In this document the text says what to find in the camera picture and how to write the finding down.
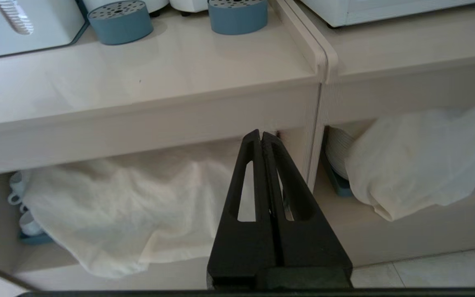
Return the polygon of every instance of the cup handle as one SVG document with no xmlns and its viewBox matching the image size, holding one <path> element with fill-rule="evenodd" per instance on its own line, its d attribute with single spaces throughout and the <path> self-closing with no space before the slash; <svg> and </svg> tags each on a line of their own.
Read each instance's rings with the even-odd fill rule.
<svg viewBox="0 0 475 297">
<path fill-rule="evenodd" d="M 8 204 L 10 205 L 18 205 L 21 203 L 21 197 L 16 194 L 16 192 L 12 192 L 7 197 Z"/>
<path fill-rule="evenodd" d="M 19 212 L 21 212 L 22 214 L 26 213 L 28 211 L 28 208 L 26 205 L 24 205 L 23 203 L 21 203 L 21 205 L 19 206 Z"/>
</svg>

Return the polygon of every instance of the cabinet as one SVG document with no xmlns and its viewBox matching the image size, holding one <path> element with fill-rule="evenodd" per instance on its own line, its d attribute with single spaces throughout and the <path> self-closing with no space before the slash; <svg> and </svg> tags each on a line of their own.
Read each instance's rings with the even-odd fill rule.
<svg viewBox="0 0 475 297">
<path fill-rule="evenodd" d="M 475 192 L 386 222 L 337 197 L 319 156 L 326 125 L 475 105 L 475 5 L 331 29 L 298 0 L 287 3 L 326 53 L 307 181 L 353 265 L 474 249 Z"/>
<path fill-rule="evenodd" d="M 55 244 L 17 240 L 10 171 L 282 132 L 307 178 L 324 53 L 284 0 L 246 35 L 211 31 L 206 12 L 165 10 L 140 41 L 102 45 L 92 28 L 70 47 L 0 58 L 0 272 L 36 289 L 204 289 L 207 258 L 94 277 Z"/>
</svg>

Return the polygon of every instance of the round container lid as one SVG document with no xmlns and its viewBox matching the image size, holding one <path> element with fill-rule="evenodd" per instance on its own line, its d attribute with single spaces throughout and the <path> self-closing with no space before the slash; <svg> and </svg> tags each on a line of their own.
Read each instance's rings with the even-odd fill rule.
<svg viewBox="0 0 475 297">
<path fill-rule="evenodd" d="M 238 8 L 258 4 L 265 0 L 209 0 L 209 5 L 220 8 Z"/>
<path fill-rule="evenodd" d="M 91 11 L 88 17 L 89 19 L 113 19 L 137 12 L 141 9 L 146 9 L 146 4 L 142 1 L 113 2 Z"/>
</svg>

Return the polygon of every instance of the white floor tile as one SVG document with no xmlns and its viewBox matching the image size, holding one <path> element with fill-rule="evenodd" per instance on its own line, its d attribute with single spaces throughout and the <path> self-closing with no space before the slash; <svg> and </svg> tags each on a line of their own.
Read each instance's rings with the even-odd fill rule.
<svg viewBox="0 0 475 297">
<path fill-rule="evenodd" d="M 391 263 L 353 269 L 351 282 L 355 288 L 403 288 Z"/>
<path fill-rule="evenodd" d="M 475 252 L 456 252 L 394 263 L 406 287 L 475 286 Z"/>
</svg>

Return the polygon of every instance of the white towel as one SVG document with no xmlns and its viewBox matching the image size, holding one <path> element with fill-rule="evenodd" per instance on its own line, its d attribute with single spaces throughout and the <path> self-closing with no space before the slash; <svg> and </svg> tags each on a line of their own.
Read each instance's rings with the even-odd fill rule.
<svg viewBox="0 0 475 297">
<path fill-rule="evenodd" d="M 355 197 L 389 221 L 459 201 L 475 188 L 475 107 L 381 118 L 345 164 Z"/>
<path fill-rule="evenodd" d="M 33 169 L 24 202 L 90 273 L 119 278 L 209 256 L 240 141 Z M 254 220 L 247 171 L 240 220 Z"/>
</svg>

